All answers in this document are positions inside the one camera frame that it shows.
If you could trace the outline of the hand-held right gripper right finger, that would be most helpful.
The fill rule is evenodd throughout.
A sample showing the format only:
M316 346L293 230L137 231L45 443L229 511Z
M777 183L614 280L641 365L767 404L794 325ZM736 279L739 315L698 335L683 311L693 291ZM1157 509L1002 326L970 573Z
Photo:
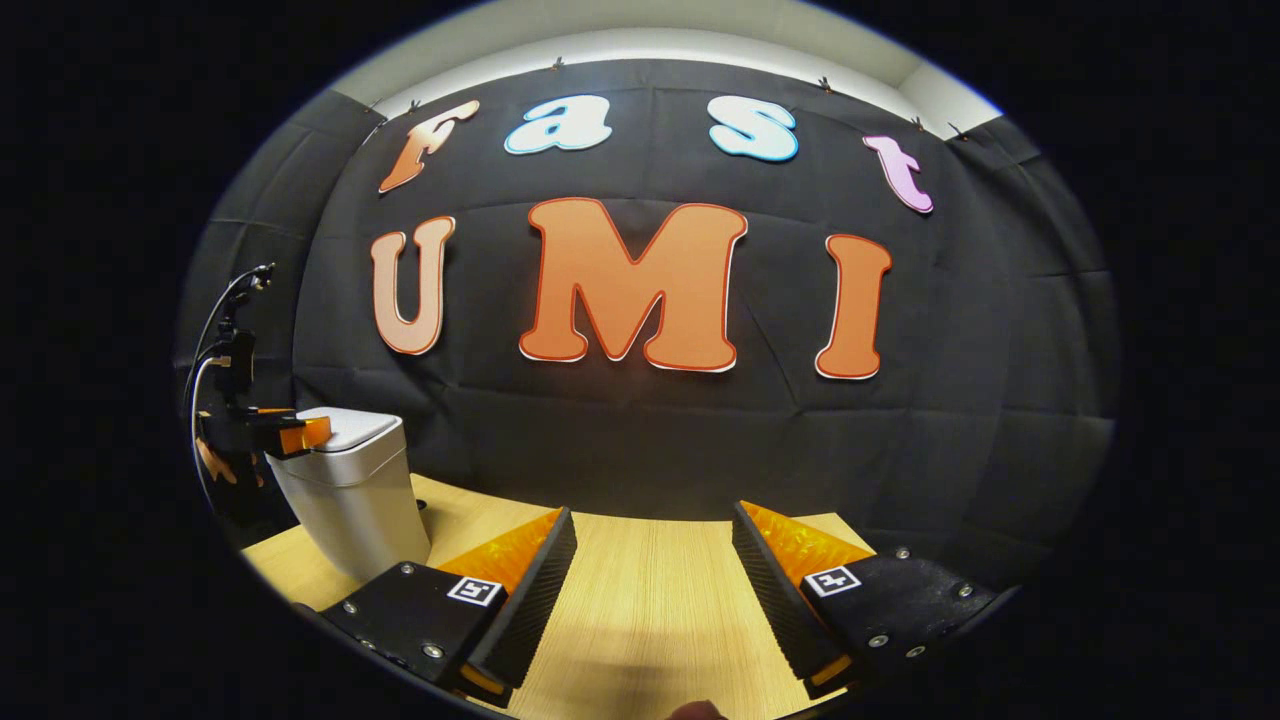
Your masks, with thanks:
M810 700L905 675L1020 591L991 589L906 546L877 553L748 501L733 506L731 541Z

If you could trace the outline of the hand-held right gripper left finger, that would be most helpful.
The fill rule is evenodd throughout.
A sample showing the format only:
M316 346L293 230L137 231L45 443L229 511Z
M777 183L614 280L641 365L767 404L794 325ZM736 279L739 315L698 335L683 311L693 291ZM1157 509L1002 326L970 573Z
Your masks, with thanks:
M579 547L561 507L439 568L398 562L317 614L332 638L433 689L507 708Z

